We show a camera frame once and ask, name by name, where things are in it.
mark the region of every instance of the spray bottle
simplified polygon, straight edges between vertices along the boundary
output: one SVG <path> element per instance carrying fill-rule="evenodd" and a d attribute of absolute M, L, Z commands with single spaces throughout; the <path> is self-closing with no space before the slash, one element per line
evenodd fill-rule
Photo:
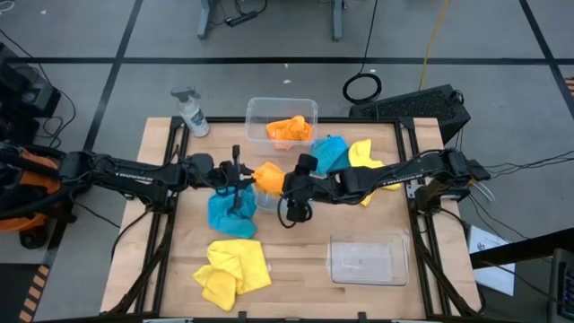
<path fill-rule="evenodd" d="M 197 99 L 200 99 L 201 96 L 196 92 L 196 87 L 175 87 L 171 89 L 171 95 L 179 99 L 179 113 L 194 136 L 207 135 L 209 125 L 205 120 L 204 112 L 199 109 Z"/>

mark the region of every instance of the wooden tabletop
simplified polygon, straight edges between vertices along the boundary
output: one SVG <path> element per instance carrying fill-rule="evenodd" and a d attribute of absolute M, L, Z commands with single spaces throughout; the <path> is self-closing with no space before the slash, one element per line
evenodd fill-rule
<path fill-rule="evenodd" d="M 169 133 L 169 118 L 149 118 L 143 134 L 138 161 L 161 164 Z M 436 119 L 415 120 L 420 150 L 442 148 Z M 319 124 L 319 137 L 342 135 L 347 143 L 371 138 L 372 158 L 386 164 L 399 162 L 395 131 L 383 124 Z M 203 138 L 192 137 L 187 154 L 209 153 L 215 164 L 231 159 L 231 146 L 240 144 L 241 162 L 254 169 L 273 162 L 283 171 L 292 171 L 298 156 L 269 158 L 257 156 L 257 147 L 245 139 L 244 125 L 211 124 Z M 231 312 L 225 312 L 202 299 L 202 287 L 192 274 L 208 264 L 206 251 L 214 240 L 233 239 L 207 225 L 207 199 L 211 189 L 188 190 L 179 196 L 170 261 L 163 290 L 161 315 L 165 317 L 237 317 L 246 311 L 251 318 L 356 319 L 365 311 L 370 319 L 423 319 L 413 241 L 403 189 L 379 189 L 367 207 L 360 205 L 313 205 L 313 219 L 284 229 L 275 213 L 257 211 L 254 221 L 258 231 L 253 239 L 263 244 L 265 259 L 271 268 L 272 285 L 237 297 Z M 458 214 L 455 202 L 443 207 Z M 144 207 L 127 202 L 122 230 Z M 152 217 L 149 215 L 126 233 L 117 245 L 109 271 L 101 309 L 109 310 L 126 293 L 142 269 Z M 465 236 L 460 224 L 445 214 L 435 216 L 440 255 L 444 272 L 458 292 L 474 309 L 480 308 Z M 396 233 L 406 241 L 410 265 L 406 286 L 335 284 L 326 266 L 327 246 L 333 232 Z M 156 277 L 150 281 L 149 295 Z M 439 297 L 432 274 L 429 274 L 434 310 L 440 313 Z M 151 308 L 146 298 L 145 308 Z"/>

